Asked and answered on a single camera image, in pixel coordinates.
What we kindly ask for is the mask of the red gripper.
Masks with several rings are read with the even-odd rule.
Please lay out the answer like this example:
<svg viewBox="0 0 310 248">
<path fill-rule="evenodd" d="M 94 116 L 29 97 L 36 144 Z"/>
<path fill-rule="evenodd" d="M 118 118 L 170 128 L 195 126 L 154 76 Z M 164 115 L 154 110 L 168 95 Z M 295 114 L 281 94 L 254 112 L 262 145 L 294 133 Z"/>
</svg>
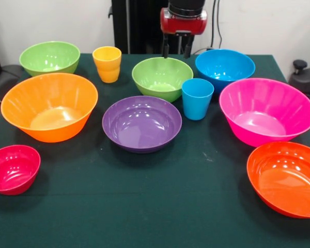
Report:
<svg viewBox="0 0 310 248">
<path fill-rule="evenodd" d="M 194 35 L 201 35 L 207 25 L 207 12 L 203 10 L 201 14 L 194 18 L 183 18 L 171 14 L 168 8 L 162 8 L 160 12 L 160 26 L 163 33 L 162 56 L 168 58 L 169 44 L 168 34 L 190 34 L 184 50 L 184 58 L 191 56 L 191 49 L 194 41 Z"/>
</svg>

